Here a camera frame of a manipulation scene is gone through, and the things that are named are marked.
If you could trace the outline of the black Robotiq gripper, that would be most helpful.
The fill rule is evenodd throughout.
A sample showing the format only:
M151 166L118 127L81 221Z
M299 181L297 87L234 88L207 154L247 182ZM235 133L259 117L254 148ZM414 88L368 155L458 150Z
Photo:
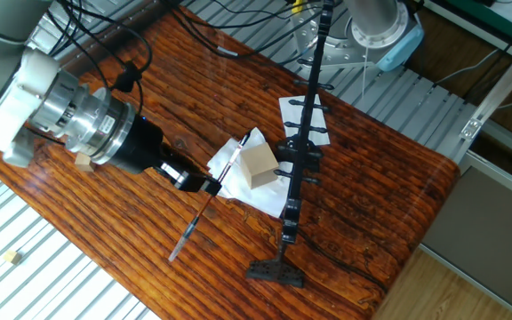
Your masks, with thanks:
M130 131L108 163L132 174L153 167L178 190L193 193L204 191L216 196L222 188L221 184L189 158L163 143L163 139L160 127L143 116L135 116Z

